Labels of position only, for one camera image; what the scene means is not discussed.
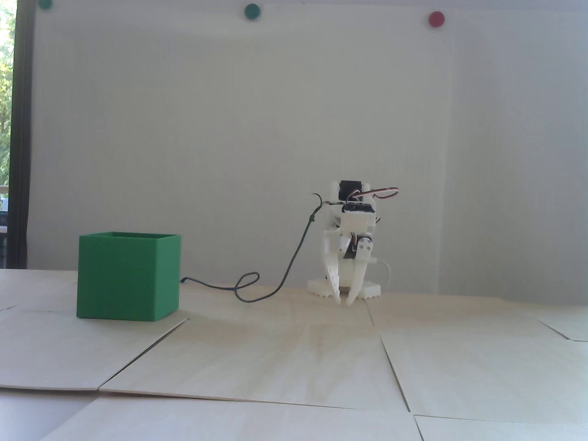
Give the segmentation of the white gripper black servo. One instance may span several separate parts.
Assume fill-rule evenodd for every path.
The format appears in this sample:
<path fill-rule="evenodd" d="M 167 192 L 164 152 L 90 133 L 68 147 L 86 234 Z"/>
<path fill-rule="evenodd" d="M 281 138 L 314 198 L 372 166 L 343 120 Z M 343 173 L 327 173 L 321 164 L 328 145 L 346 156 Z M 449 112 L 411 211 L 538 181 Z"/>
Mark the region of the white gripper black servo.
<path fill-rule="evenodd" d="M 330 223 L 322 237 L 322 256 L 325 265 L 329 296 L 341 303 L 339 289 L 339 260 L 346 259 L 345 287 L 348 288 L 345 304 L 357 299 L 374 297 L 374 283 L 365 282 L 368 263 L 372 259 L 374 213 L 342 213 L 339 223 Z"/>

